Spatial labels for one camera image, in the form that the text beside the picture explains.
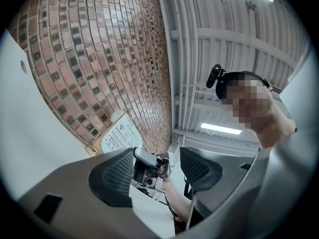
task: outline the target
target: small circle on wall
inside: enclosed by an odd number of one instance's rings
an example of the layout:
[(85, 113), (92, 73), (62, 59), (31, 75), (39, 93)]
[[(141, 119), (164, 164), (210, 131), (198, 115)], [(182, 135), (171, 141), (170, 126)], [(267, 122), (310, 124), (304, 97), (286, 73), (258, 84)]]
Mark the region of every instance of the small circle on wall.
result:
[(22, 68), (22, 71), (25, 73), (25, 74), (27, 74), (28, 73), (28, 71), (27, 71), (27, 69), (26, 69), (26, 66), (25, 66), (25, 63), (21, 60), (21, 68)]

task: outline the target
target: mesh panel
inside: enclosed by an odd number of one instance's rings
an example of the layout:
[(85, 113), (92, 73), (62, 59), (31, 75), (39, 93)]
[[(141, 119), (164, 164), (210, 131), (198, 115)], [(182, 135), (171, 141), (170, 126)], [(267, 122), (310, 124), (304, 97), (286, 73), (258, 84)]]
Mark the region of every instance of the mesh panel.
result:
[(133, 154), (130, 152), (103, 173), (106, 185), (113, 190), (128, 196), (133, 172)]
[(193, 155), (187, 150), (183, 150), (180, 153), (180, 167), (190, 184), (204, 178), (209, 172), (208, 166), (193, 159)]

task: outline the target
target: shirtless man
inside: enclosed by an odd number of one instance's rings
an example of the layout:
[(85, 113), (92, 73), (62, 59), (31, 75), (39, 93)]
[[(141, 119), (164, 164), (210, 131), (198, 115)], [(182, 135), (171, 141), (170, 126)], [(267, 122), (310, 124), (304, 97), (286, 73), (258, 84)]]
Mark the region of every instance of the shirtless man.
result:
[[(264, 84), (268, 82), (266, 79), (262, 81), (252, 73), (232, 73), (223, 78), (223, 82), (216, 86), (217, 96), (233, 117), (256, 135), (261, 149), (273, 147), (294, 133), (295, 123), (275, 103)], [(169, 181), (163, 182), (162, 189), (175, 213), (187, 222), (191, 200), (179, 194)]]

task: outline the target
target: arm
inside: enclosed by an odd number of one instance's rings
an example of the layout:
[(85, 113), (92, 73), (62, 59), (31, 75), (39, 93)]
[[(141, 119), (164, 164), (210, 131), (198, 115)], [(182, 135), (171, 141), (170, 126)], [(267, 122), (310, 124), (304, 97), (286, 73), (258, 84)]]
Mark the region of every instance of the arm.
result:
[(190, 213), (191, 200), (178, 193), (171, 182), (163, 181), (161, 188), (165, 190), (167, 201), (174, 212), (181, 220), (187, 222)]

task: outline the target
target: headphones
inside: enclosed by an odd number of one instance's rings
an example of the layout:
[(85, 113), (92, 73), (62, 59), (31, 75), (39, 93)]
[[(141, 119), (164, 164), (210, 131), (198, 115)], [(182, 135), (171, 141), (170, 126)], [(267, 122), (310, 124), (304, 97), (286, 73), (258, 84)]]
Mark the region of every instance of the headphones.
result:
[(216, 94), (218, 98), (221, 100), (225, 94), (226, 86), (227, 83), (230, 80), (233, 80), (234, 78), (242, 78), (244, 79), (247, 76), (250, 79), (258, 80), (260, 81), (269, 91), (273, 90), (273, 87), (270, 85), (269, 81), (266, 78), (262, 78), (259, 75), (249, 72), (249, 71), (241, 71), (241, 72), (230, 72), (226, 71), (221, 67), (221, 65), (216, 64), (214, 67), (211, 69), (208, 80), (206, 82), (206, 87), (207, 88), (212, 88), (215, 81), (217, 80), (216, 84)]

